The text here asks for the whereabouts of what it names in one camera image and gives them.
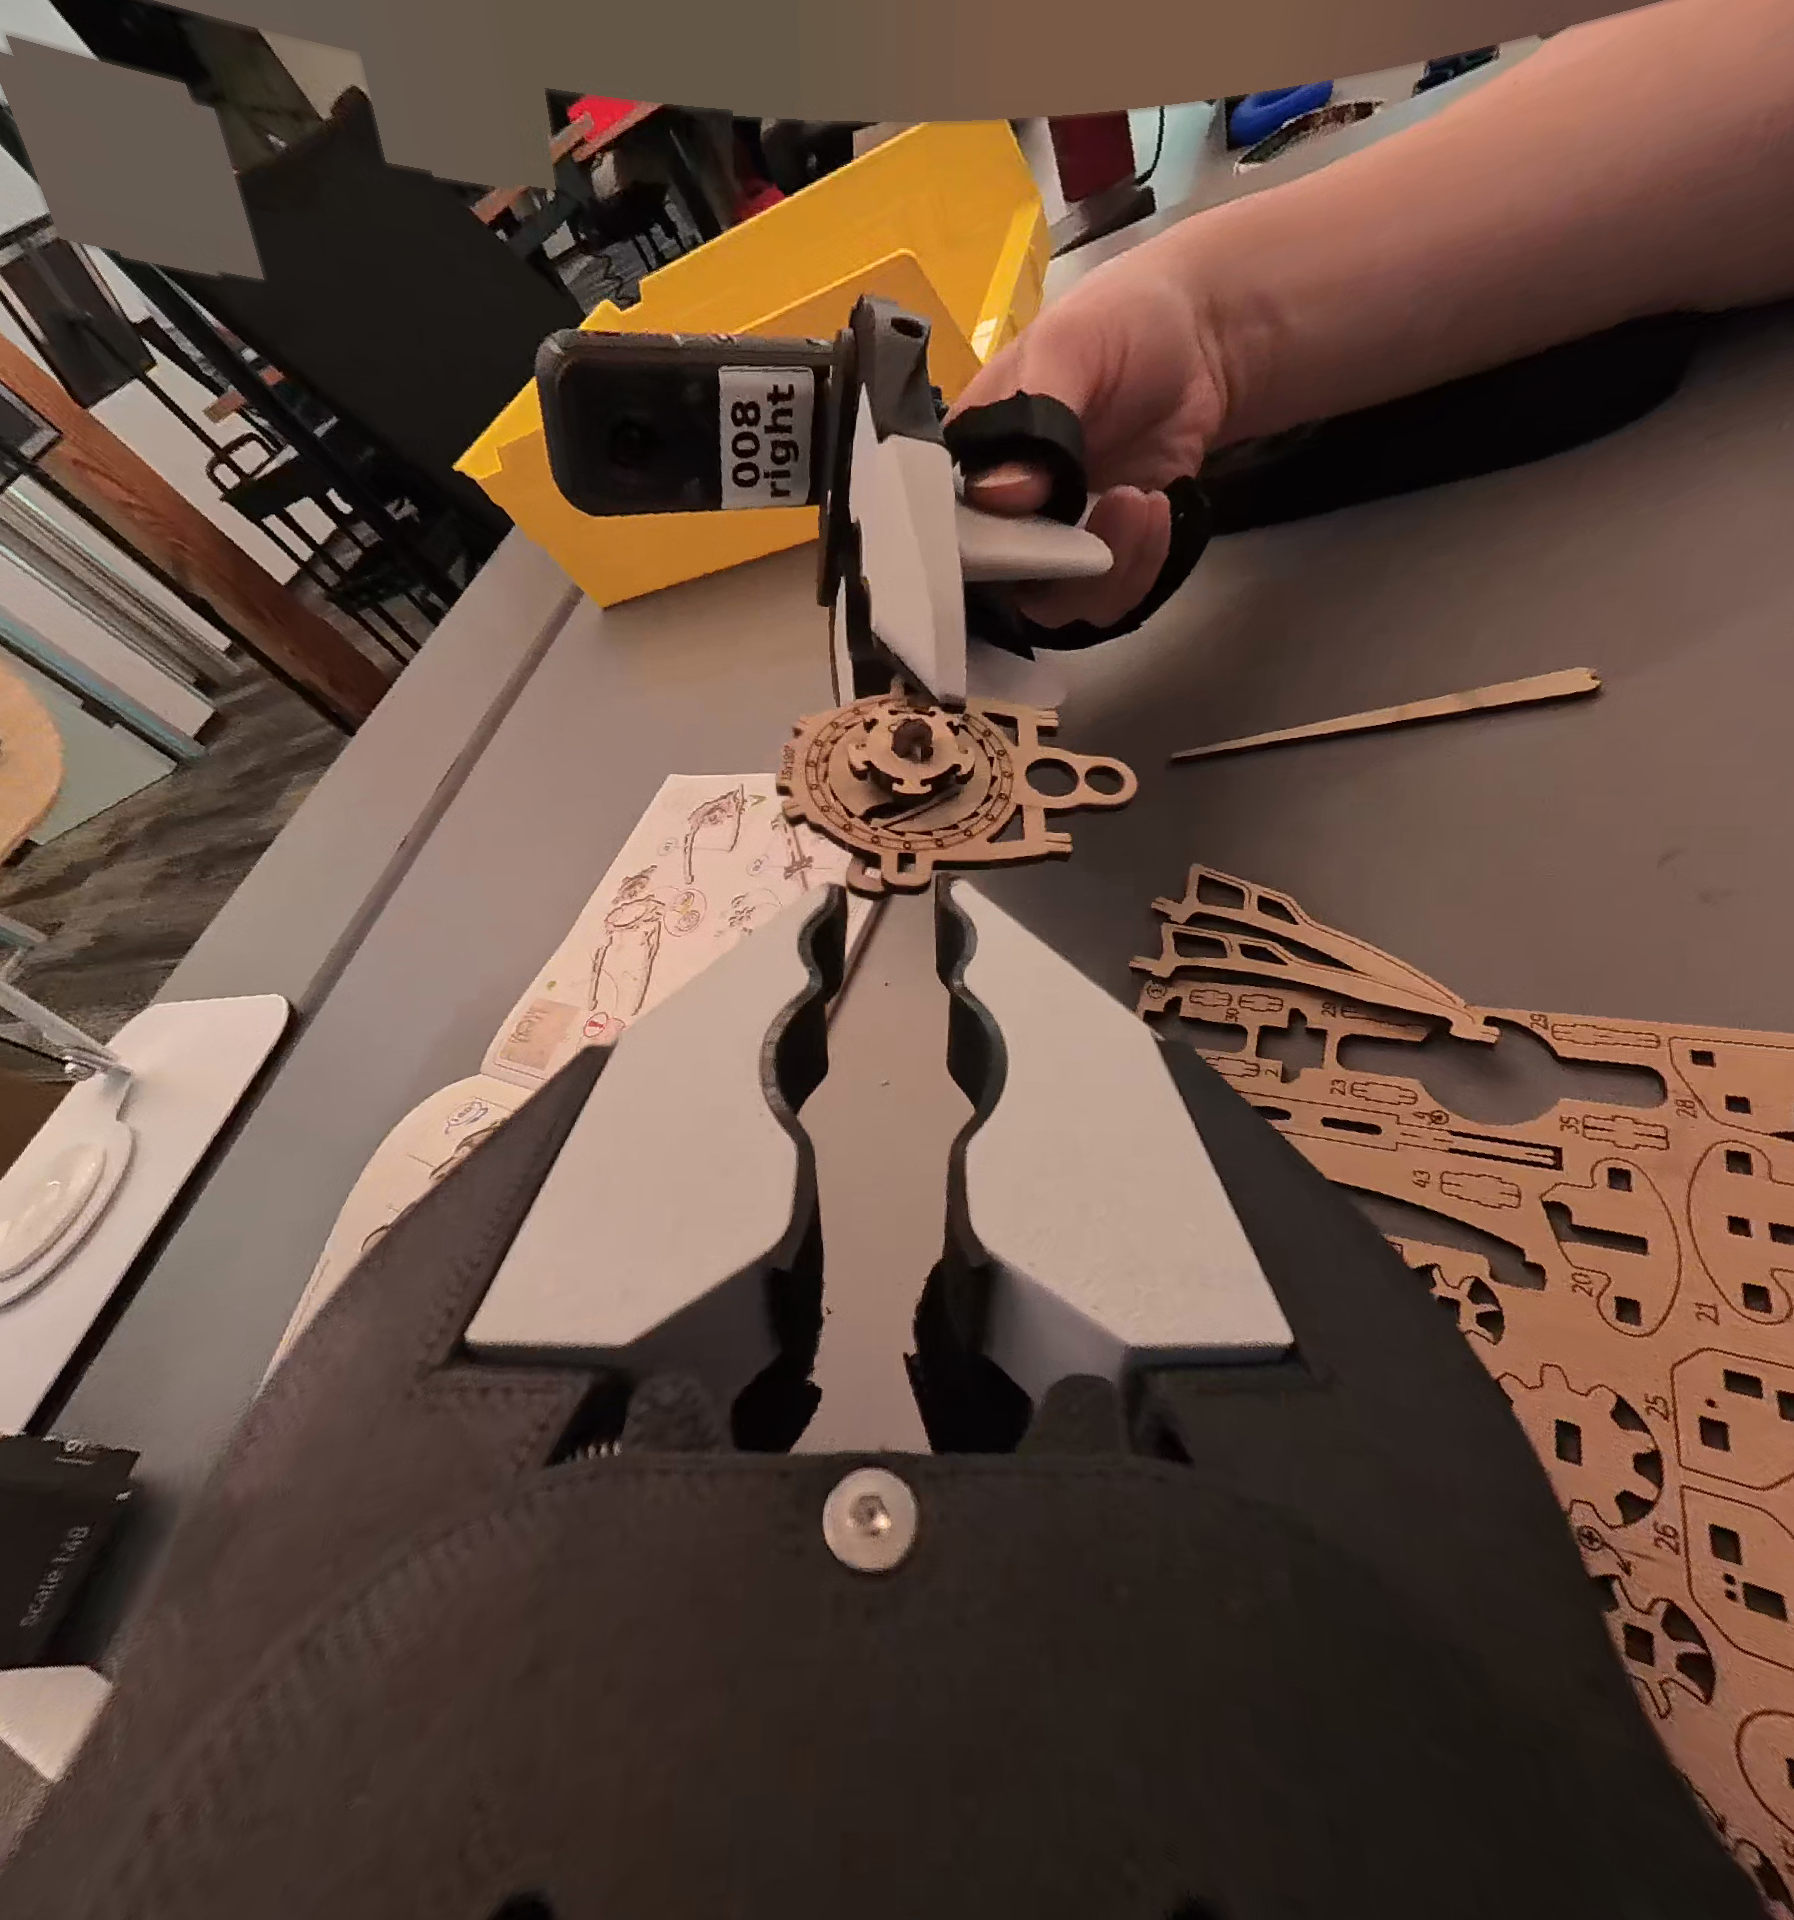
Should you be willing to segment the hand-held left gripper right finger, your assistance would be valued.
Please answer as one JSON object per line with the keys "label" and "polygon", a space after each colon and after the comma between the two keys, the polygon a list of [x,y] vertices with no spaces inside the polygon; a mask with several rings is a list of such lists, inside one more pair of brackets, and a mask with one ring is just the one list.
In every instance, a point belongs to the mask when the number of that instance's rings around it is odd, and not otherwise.
{"label": "hand-held left gripper right finger", "polygon": [[960,1214],[989,1300],[979,1350],[1020,1391],[1292,1354],[1149,1026],[966,881],[937,904],[975,1023]]}

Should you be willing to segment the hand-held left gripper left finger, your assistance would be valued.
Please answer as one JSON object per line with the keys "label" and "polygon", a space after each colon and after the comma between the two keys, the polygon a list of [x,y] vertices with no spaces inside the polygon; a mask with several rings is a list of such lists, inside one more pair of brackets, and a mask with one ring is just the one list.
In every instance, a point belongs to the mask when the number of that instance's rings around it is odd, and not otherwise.
{"label": "hand-held left gripper left finger", "polygon": [[503,1362],[764,1370],[815,1216],[843,888],[815,888],[642,1014],[591,1078],[465,1342]]}

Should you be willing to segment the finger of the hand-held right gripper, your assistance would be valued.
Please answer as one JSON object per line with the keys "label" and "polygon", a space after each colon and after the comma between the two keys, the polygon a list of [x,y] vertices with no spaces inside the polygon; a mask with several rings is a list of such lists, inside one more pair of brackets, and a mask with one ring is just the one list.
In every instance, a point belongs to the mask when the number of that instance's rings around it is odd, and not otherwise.
{"label": "finger of the hand-held right gripper", "polygon": [[997,515],[963,495],[955,504],[955,533],[966,586],[1087,583],[1114,565],[1111,547],[1079,523],[1045,515]]}
{"label": "finger of the hand-held right gripper", "polygon": [[944,709],[966,702],[966,615],[948,449],[879,438],[860,400],[843,530],[843,702],[909,690]]}

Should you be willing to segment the round wooden gear model assembly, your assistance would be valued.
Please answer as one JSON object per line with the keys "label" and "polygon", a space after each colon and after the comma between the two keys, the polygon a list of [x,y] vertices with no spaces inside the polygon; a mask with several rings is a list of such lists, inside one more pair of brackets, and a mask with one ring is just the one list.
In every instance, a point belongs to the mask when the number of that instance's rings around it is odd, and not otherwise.
{"label": "round wooden gear model assembly", "polygon": [[1140,782],[1119,758],[1055,742],[1053,712],[1010,701],[953,709],[879,695],[800,720],[779,756],[786,821],[848,852],[862,899],[937,878],[1065,860],[1058,820],[1124,808]]}

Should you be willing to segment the person's right forearm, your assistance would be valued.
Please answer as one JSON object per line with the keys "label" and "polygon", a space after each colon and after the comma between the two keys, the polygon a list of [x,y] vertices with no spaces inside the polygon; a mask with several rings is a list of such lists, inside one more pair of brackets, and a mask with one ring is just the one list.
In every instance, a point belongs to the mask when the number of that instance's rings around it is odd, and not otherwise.
{"label": "person's right forearm", "polygon": [[1794,298],[1794,4],[1653,4],[1216,210],[1204,444]]}

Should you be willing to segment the black model kit box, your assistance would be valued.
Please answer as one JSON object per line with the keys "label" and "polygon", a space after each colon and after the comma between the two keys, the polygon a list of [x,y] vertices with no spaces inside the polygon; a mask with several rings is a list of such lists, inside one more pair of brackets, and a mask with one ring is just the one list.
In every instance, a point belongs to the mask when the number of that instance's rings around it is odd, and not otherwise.
{"label": "black model kit box", "polygon": [[92,1578],[140,1455],[0,1432],[0,1670],[44,1660]]}

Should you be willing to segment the person's right hand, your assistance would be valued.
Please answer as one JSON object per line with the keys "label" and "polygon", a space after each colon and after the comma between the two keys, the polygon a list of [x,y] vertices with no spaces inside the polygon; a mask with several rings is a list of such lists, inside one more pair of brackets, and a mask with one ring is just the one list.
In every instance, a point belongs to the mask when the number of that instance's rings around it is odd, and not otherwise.
{"label": "person's right hand", "polygon": [[1016,395],[1077,415],[1095,508],[1090,533],[1112,565],[1100,577],[1020,588],[1040,634],[1111,632],[1149,596],[1172,549],[1169,486],[1216,443],[1224,374],[1197,228],[1177,227],[1094,269],[970,383],[956,417]]}

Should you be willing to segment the paper instruction booklet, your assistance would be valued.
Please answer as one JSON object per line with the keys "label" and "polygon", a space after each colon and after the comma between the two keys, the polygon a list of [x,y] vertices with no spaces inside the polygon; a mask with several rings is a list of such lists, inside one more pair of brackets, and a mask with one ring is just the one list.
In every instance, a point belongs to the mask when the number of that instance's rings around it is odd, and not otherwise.
{"label": "paper instruction booklet", "polygon": [[841,884],[848,865],[843,849],[783,817],[772,776],[669,776],[510,1010],[478,1073],[432,1092],[373,1154],[273,1364],[360,1258],[556,1068],[589,1045],[614,1043],[783,907]]}

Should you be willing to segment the yellow plastic bin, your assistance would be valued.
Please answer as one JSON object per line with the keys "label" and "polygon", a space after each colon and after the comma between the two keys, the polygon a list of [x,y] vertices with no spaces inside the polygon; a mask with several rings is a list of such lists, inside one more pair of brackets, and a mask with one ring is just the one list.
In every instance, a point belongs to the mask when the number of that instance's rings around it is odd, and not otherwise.
{"label": "yellow plastic bin", "polygon": [[[1052,228],[1007,121],[923,122],[664,266],[584,330],[829,339],[862,296],[931,327],[929,373],[955,400],[1040,312]],[[595,517],[557,490],[535,381],[456,470],[596,604],[674,588],[817,538],[817,511]]]}

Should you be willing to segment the black metal chairs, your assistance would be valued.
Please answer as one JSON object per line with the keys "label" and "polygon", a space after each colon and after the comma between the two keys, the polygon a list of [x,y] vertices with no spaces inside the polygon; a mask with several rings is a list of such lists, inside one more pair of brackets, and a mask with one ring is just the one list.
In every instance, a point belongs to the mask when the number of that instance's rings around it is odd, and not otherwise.
{"label": "black metal chairs", "polygon": [[499,527],[211,330],[263,401],[216,381],[206,421],[227,434],[206,457],[207,481],[284,556],[293,588],[407,664],[499,549]]}

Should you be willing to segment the thin pointed wooden stick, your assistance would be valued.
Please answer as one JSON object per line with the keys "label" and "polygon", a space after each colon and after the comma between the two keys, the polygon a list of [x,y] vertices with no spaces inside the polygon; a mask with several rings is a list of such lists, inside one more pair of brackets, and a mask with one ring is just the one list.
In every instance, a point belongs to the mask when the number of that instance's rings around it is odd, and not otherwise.
{"label": "thin pointed wooden stick", "polygon": [[1548,673],[1518,678],[1450,695],[1432,695],[1408,702],[1367,709],[1361,714],[1316,720],[1281,729],[1238,735],[1204,747],[1181,748],[1170,755],[1170,764],[1197,764],[1224,756],[1244,756],[1279,747],[1309,745],[1333,737],[1354,737],[1375,732],[1464,720],[1480,714],[1544,706],[1592,698],[1604,689],[1602,678],[1590,668],[1561,668]]}

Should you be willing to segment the wooden part sheet with long cutouts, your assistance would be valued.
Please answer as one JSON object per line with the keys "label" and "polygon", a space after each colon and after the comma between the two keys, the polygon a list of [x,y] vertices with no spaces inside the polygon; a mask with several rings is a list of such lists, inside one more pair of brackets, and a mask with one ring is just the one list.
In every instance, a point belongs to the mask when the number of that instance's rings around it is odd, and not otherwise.
{"label": "wooden part sheet with long cutouts", "polygon": [[1355,1197],[1616,1337],[1794,1337],[1794,1033],[1479,1009],[1207,867],[1151,912],[1140,1017]]}

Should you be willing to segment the white stand base with lens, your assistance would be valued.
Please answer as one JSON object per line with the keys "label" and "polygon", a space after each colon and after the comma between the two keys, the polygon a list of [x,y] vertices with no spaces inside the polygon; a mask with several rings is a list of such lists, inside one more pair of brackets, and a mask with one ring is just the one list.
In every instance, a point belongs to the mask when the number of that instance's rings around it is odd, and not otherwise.
{"label": "white stand base with lens", "polygon": [[0,1177],[0,1435],[66,1375],[289,1020],[282,996],[150,1006]]}

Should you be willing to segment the wooden part sheet with gears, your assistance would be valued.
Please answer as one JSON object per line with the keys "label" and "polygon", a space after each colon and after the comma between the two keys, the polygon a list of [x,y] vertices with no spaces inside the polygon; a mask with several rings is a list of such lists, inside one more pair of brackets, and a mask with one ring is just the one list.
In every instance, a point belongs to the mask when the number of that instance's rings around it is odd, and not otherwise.
{"label": "wooden part sheet with gears", "polygon": [[1405,1199],[1502,1240],[1432,1256],[1571,1523],[1653,1728],[1770,1916],[1794,1916],[1794,1040],[1677,1035],[1653,1107],[1437,1121]]}

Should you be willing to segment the white box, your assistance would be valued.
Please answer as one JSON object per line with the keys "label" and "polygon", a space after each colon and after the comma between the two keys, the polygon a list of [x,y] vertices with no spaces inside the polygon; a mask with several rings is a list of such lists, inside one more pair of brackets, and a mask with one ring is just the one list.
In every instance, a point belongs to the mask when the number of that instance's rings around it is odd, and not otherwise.
{"label": "white box", "polygon": [[113,1684],[90,1667],[0,1670],[0,1754],[56,1786],[111,1695]]}

